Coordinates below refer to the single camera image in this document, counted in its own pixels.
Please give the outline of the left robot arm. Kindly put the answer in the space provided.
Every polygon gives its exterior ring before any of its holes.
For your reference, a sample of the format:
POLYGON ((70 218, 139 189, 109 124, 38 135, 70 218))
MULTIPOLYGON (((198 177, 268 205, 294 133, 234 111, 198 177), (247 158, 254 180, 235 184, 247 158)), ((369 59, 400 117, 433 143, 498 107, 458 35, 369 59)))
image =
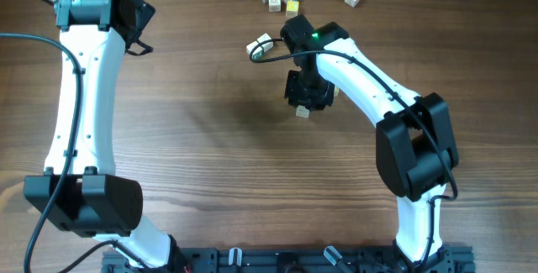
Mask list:
POLYGON ((43 221, 111 244, 134 269, 180 272, 176 241, 142 213, 140 184, 117 176, 113 157, 120 66, 155 10, 144 0, 55 0, 54 10, 63 50, 55 136, 24 196, 43 221))

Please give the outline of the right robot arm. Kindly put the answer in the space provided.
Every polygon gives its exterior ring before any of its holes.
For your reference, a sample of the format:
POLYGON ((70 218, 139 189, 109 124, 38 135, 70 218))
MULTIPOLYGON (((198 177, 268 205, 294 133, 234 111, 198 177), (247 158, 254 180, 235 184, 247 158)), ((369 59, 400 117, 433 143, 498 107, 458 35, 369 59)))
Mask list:
POLYGON ((395 244, 411 270, 427 270, 440 257, 440 204, 458 193, 458 165, 448 107, 436 93, 425 97, 398 84, 358 49, 336 23, 315 29, 303 16, 285 22, 280 37, 297 67, 284 97, 308 113, 332 105, 341 89, 375 128, 376 167, 397 198, 395 244))

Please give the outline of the red letter A block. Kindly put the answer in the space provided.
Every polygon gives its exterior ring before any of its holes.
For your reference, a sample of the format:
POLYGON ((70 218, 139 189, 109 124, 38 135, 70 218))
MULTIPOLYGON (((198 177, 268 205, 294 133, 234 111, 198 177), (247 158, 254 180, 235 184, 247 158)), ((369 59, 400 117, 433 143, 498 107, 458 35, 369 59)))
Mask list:
POLYGON ((310 111, 305 106, 297 106, 296 116, 300 118, 308 118, 310 111))

